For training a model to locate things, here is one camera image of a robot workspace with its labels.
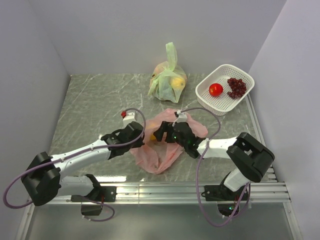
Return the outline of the pink plastic bag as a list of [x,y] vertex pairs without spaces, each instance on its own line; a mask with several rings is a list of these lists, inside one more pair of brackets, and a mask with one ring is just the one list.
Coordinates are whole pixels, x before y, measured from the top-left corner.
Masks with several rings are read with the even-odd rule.
[[150,140],[150,136],[158,130],[162,121],[174,122],[176,120],[176,111],[174,108],[167,108],[154,118],[147,120],[144,145],[130,150],[136,165],[148,173],[161,174],[185,152],[177,143],[166,143],[164,139],[162,141]]

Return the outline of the red apple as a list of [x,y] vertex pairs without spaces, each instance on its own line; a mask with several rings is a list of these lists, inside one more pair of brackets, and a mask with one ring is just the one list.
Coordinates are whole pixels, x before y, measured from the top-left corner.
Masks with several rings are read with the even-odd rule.
[[213,83],[209,86],[209,94],[212,97],[219,97],[223,93],[223,86],[219,83]]

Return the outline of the dark red grape bunch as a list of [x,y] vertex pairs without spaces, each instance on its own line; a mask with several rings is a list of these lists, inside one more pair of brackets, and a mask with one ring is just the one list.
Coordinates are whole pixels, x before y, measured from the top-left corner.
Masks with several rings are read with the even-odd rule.
[[227,95],[232,99],[241,98],[247,91],[246,83],[242,79],[229,78],[227,83],[231,89],[227,92]]

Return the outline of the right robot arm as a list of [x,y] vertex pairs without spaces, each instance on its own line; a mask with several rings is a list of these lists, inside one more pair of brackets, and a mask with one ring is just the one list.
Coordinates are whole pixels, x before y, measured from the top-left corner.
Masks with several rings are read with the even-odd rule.
[[178,144],[194,159],[203,156],[232,160],[236,169],[209,191],[213,201],[235,200],[247,183],[259,183],[275,160],[275,155],[247,132],[232,138],[208,139],[196,136],[187,122],[163,121],[153,135],[158,142]]

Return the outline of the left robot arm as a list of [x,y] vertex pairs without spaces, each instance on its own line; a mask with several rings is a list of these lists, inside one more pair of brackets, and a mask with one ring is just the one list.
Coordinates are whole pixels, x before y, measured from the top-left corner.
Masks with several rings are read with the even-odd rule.
[[141,147],[144,144],[143,132],[143,126],[133,121],[123,129],[106,134],[79,149],[52,156],[41,152],[34,157],[21,181],[35,206],[42,206],[55,197],[67,195],[80,195],[95,201],[102,192],[97,179],[92,174],[81,177],[70,174]]

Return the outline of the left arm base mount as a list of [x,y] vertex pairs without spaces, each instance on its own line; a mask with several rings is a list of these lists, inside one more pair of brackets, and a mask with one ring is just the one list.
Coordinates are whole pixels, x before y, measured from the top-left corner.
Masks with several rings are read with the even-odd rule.
[[72,203],[80,203],[80,212],[85,217],[97,217],[102,213],[103,205],[116,201],[116,186],[101,186],[86,196],[72,195]]

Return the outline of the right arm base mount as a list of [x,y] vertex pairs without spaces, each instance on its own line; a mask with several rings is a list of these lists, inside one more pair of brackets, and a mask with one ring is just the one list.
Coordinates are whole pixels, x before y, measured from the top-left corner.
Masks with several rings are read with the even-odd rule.
[[230,217],[233,210],[236,208],[236,204],[240,201],[246,201],[243,208],[240,206],[237,208],[235,214],[241,214],[249,205],[249,200],[251,196],[251,185],[247,187],[242,186],[239,190],[233,192],[221,185],[205,185],[204,192],[201,193],[201,196],[205,198],[206,202],[218,202],[217,208],[219,213],[222,216]]

